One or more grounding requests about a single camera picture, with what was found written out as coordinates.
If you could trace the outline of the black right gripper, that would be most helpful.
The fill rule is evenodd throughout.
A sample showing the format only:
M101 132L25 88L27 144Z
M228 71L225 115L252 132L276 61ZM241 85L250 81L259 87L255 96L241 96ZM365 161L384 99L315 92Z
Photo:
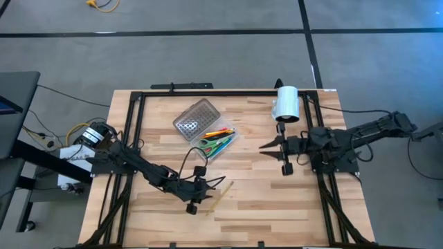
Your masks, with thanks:
M278 123L278 134L273 141L260 146L260 148L269 148L280 145L280 152L270 151L269 155L283 162L282 175L289 176L293 174L293 164L289 161L291 155L301 155L306 152L307 138L304 134L307 131L301 131L299 136L285 136L285 123Z

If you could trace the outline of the grey desk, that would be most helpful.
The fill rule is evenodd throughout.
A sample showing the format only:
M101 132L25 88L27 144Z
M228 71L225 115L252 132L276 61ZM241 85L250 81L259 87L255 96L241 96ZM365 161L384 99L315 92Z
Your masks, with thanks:
M16 142L40 78L37 71L0 73L0 95L23 109L22 113L0 115L0 160L9 157Z

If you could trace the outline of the black flat bar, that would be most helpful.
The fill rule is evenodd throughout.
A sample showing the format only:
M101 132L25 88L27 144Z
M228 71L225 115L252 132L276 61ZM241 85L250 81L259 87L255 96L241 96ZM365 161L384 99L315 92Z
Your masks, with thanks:
M202 82L202 83L174 83L171 82L169 84L152 84L150 86L152 90L170 90L170 89L214 89L214 86L210 82Z

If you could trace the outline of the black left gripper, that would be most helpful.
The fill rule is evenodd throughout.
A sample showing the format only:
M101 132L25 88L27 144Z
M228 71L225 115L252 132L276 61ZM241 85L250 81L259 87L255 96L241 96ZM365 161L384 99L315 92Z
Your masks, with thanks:
M200 204L203 200L210 199L213 196L206 194L208 188L215 189L220 183L225 180L225 176L220 176L218 178L211 179L206 182L204 176L206 175L206 166L196 166L194 168L194 181L192 186L194 187L191 191L191 199L189 204L187 204L186 212L191 215L197 213L197 206L195 204Z

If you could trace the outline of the black floor stand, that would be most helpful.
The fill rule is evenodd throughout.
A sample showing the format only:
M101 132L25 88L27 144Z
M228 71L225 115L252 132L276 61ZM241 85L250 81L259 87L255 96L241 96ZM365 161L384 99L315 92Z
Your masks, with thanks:
M420 142L427 137L434 137L436 141L443 144L443 121L433 124L420 132L412 134L412 141Z

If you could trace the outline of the green handled scissors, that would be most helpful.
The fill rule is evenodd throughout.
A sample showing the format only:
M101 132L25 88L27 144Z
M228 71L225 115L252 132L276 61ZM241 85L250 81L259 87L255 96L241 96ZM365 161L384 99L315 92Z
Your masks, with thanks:
M216 148L219 146L217 144L218 140L214 140L214 141L207 141L205 139L201 139L197 146L198 148L202 149L205 153L205 155L207 156L211 156L211 154L214 152L214 150L216 150Z

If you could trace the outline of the blue multicolour click pen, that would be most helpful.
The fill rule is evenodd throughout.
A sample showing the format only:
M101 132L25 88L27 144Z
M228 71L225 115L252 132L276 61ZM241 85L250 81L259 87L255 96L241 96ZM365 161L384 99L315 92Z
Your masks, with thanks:
M232 143L233 139L229 142L226 143L224 145L219 145L216 150L214 150L214 152L211 154L211 158L216 157L218 154L220 154L223 150L225 150L225 148L227 148L227 146L229 146Z

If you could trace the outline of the black desk leg frame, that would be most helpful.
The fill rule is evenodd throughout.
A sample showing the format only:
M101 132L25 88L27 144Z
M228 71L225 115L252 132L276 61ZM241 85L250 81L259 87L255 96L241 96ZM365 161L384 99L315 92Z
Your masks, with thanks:
M42 176L35 175L32 178L22 176L25 163L42 167L46 171ZM92 178L87 170L25 142L16 141L10 155L0 160L0 228L17 190L26 190L28 193L16 232L32 229L34 223L29 220L29 216L34 203L65 201L73 198L73 194L57 185L59 174L77 180L83 185L92 184Z

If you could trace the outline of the yellow wooden pencil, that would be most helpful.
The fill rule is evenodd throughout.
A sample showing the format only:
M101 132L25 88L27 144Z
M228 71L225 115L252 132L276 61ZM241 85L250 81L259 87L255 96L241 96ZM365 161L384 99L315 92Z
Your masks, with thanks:
M211 212L215 210L215 208L219 205L220 201L226 196L227 192L234 185L234 181L231 181L227 187L223 190L223 192L217 197L216 201L210 206L209 210L206 212L205 216L208 216Z

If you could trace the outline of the laptop with blue screen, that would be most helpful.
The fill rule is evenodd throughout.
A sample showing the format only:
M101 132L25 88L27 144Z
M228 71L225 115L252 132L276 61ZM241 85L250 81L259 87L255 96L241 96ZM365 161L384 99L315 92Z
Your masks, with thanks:
M0 115L9 115L22 112L23 109L20 106L0 95Z

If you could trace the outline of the white control box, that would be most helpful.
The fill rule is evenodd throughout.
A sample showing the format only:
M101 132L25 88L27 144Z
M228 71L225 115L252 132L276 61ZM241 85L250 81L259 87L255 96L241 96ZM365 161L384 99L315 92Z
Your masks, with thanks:
M67 161L76 167L91 171L92 164L86 161L87 158L93 158L95 156L95 151L86 145L71 145L60 150L60 158L67 159ZM77 184L79 181L69 178L67 176L58 175L57 185L62 187L66 184Z

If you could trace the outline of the black aluminium table frame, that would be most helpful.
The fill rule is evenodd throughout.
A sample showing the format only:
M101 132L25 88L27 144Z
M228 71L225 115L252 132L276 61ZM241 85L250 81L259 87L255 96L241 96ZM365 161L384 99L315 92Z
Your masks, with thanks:
M276 135L271 117L274 90L259 91L151 91L144 109L129 108L131 93L117 90L111 101L108 123L122 130L126 123L140 129L142 155L150 162L179 169L190 149L173 121L202 98L239 131L239 137L209 164L208 178L225 176L198 213L190 215L185 204L154 189L135 175L129 200L123 245L125 247L268 247L326 246L318 181L305 157L294 158L294 173L283 176L281 162L259 153ZM201 158L191 152L183 168L190 175ZM210 206L227 185L234 185L208 216Z

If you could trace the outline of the clear plastic supply box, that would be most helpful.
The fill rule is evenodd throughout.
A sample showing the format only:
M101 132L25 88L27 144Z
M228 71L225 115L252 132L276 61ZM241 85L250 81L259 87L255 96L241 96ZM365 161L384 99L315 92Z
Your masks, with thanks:
M211 158L210 156L205 155L202 149L198 148L197 144L203 139L201 138L202 136L206 133L219 131L220 129L227 127L229 129L235 129L234 133L228 133L228 136L234 136L232 143L239 137L238 129L225 120L222 117L222 114L206 98L201 99L186 109L173 121L172 124L183 138L190 143L190 146L196 147L197 153L204 160L207 159L208 161L216 158L219 154L216 157Z

